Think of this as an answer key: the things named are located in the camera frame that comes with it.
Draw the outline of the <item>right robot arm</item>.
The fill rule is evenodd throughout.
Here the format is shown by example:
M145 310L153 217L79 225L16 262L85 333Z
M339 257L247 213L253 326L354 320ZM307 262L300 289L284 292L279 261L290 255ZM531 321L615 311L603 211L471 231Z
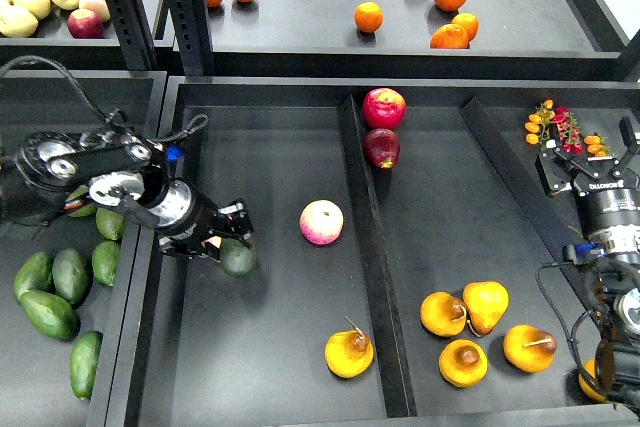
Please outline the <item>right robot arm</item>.
M594 371L579 370L606 401L639 410L639 176L629 165L639 135L629 117L619 122L626 148L616 158L568 153L557 138L536 159L547 196L570 192L582 242L563 249L564 263L582 276L586 313L600 334Z

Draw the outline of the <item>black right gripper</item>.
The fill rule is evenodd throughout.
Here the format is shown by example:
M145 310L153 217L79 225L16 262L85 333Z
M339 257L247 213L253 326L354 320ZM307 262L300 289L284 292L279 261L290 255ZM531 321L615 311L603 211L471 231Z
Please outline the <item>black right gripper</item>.
M590 179L593 170L586 160L568 153L555 139L543 143L535 167L547 197L573 189L585 240L600 244L606 255L638 255L639 176L625 171L639 153L640 140L628 116L620 119L619 130L626 151L614 160L611 174L620 177Z

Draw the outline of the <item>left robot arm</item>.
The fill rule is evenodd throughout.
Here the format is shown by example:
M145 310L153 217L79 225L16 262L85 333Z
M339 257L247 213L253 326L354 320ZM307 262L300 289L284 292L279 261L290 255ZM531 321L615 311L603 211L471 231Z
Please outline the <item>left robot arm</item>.
M192 183L170 175L168 146L205 128L207 115L196 115L176 134L147 138L128 125L122 111L102 111L54 60L19 56L2 65L1 73L36 64L58 71L102 125L82 134L36 132L15 154L2 158L2 221L70 213L68 196L85 185L84 200L154 231L165 255L217 260L215 237L251 247L253 226L243 200L219 207Z

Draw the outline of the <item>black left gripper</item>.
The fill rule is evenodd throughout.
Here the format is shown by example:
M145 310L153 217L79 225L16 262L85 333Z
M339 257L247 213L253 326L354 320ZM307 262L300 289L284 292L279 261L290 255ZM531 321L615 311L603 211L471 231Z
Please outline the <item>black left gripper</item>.
M159 251L166 256L219 262L221 238L253 246L254 228L244 199L218 207L190 183L173 181L154 215Z

